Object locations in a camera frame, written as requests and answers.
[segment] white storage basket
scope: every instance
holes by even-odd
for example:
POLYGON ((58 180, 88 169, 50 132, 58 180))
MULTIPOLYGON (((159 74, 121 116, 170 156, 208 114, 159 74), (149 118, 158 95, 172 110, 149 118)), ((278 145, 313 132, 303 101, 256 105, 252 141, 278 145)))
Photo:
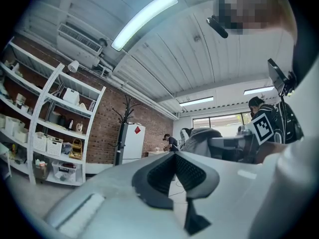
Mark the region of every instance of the white storage basket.
POLYGON ((42 132, 36 132, 33 137, 33 148, 46 151, 47 138, 42 132))
POLYGON ((64 162, 54 160, 52 162, 53 167, 53 174, 54 176, 61 180, 61 181, 67 181, 67 182, 76 182, 78 178, 80 178, 81 175, 81 165, 76 164, 75 168, 68 168, 62 166, 64 162))
POLYGON ((0 114, 0 128, 4 128, 5 127, 5 115, 0 114))
POLYGON ((14 132, 14 138, 20 142, 27 142, 28 141, 28 133, 29 131, 26 128, 21 128, 14 132))
POLYGON ((54 156, 60 156, 62 144, 63 144, 62 139, 49 137, 47 139, 47 153, 54 156))
POLYGON ((13 135, 15 131, 19 131, 21 128, 24 128, 25 124, 19 121, 18 119, 5 117, 5 131, 8 135, 13 135))
POLYGON ((73 89, 67 88, 66 92, 63 96, 63 100, 67 101, 68 103, 71 103, 73 105, 76 105, 80 101, 79 92, 77 92, 73 89))

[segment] window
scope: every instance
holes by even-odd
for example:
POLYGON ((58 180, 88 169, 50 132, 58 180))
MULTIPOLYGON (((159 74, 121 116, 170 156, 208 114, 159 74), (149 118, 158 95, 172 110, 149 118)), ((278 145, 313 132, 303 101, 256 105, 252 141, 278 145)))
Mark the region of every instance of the window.
POLYGON ((238 132, 238 127, 243 125, 240 114, 212 117, 210 118, 210 124, 223 137, 235 136, 238 132))
POLYGON ((251 121, 250 112, 218 117, 193 119, 193 128, 211 127, 221 133, 223 137, 235 136, 238 127, 251 121))
POLYGON ((209 118, 194 119, 193 128, 209 127, 209 118))
POLYGON ((244 113, 243 115, 243 119, 244 119, 244 125, 247 125, 248 123, 251 122, 251 116, 250 113, 244 113))

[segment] red sticker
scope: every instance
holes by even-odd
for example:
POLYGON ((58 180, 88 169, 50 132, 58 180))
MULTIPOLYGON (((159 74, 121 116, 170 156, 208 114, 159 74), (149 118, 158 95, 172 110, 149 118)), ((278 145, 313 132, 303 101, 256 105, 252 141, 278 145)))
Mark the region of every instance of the red sticker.
POLYGON ((140 128, 137 126, 136 129, 134 130, 135 134, 138 134, 139 132, 141 132, 140 128))

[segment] desk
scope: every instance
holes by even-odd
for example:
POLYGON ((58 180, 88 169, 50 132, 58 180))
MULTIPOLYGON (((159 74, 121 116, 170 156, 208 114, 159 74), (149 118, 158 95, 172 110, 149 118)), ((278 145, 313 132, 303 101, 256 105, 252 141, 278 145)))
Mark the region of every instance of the desk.
POLYGON ((168 151, 162 151, 162 150, 159 150, 159 151, 148 151, 149 157, 157 155, 157 154, 163 154, 163 153, 168 153, 168 151))

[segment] coat rack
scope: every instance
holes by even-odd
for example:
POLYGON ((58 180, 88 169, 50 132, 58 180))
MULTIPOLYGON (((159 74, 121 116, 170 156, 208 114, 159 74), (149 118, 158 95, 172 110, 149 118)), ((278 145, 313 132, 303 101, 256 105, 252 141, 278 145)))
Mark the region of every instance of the coat rack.
POLYGON ((121 154, 121 149, 124 149, 125 145, 122 145, 122 136, 123 136, 123 131, 124 131, 124 125, 125 124, 129 124, 132 125, 134 123, 128 122, 128 119, 131 119, 133 117, 130 117, 130 114, 134 111, 134 109, 132 109, 134 106, 139 106, 140 104, 137 105, 131 105, 131 100, 132 98, 129 98, 125 95, 125 100, 126 103, 123 103, 126 108, 125 108, 125 113, 124 116, 120 115, 114 108, 112 108, 113 111, 115 111, 120 117, 119 117, 119 122, 121 123, 121 128, 120 128, 120 133, 119 133, 119 137, 118 137, 118 142, 116 145, 112 145, 109 143, 110 146, 116 148, 117 147, 117 151, 116 151, 116 156, 115 156, 115 162, 114 165, 119 165, 120 164, 120 154, 121 154))

